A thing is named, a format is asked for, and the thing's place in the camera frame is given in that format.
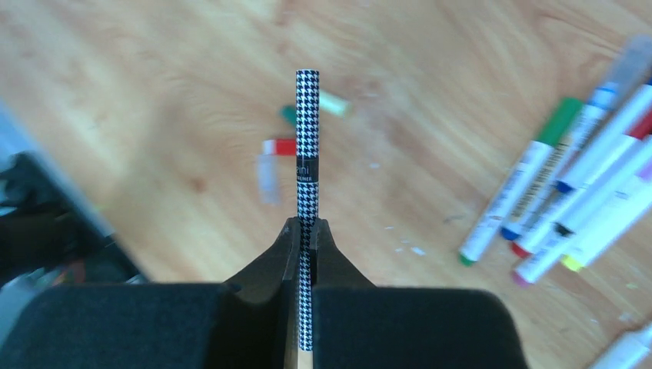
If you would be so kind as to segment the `clear pen cap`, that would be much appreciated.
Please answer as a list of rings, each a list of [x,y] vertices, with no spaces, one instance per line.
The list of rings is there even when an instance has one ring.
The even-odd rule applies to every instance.
[[[279,204],[279,183],[277,158],[274,155],[259,155],[257,158],[258,190],[265,204]]]

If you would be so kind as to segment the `green cap white marker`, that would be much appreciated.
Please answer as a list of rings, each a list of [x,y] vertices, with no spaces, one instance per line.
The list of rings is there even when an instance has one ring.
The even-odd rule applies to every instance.
[[[590,366],[590,369],[635,368],[651,351],[651,323],[637,331],[626,331]]]
[[[542,169],[561,136],[583,105],[583,101],[571,97],[564,97],[558,102],[553,113],[534,139],[530,141],[460,246],[459,261],[464,266],[471,266],[481,259],[505,218],[508,217],[521,195],[534,180],[534,176]]]

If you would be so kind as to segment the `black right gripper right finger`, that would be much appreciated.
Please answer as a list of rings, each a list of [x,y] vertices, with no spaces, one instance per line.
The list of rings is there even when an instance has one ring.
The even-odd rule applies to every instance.
[[[334,242],[311,234],[316,368],[526,368],[516,324],[486,290],[382,287]]]

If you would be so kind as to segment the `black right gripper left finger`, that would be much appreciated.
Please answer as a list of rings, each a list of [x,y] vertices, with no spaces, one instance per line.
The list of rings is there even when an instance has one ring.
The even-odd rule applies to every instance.
[[[300,226],[219,283],[60,285],[22,311],[3,368],[282,368],[294,364]]]

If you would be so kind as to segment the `red pen cap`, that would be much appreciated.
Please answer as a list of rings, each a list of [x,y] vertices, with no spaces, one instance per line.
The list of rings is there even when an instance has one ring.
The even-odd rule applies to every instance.
[[[296,141],[294,138],[274,138],[262,142],[263,155],[295,156]]]

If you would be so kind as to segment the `houndstooth pattern pen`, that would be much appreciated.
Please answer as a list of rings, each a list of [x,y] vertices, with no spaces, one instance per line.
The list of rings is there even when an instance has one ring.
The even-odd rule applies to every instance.
[[[319,71],[299,69],[295,75],[296,94],[296,185],[300,222],[298,264],[298,346],[313,350],[311,230],[318,218],[320,107]]]

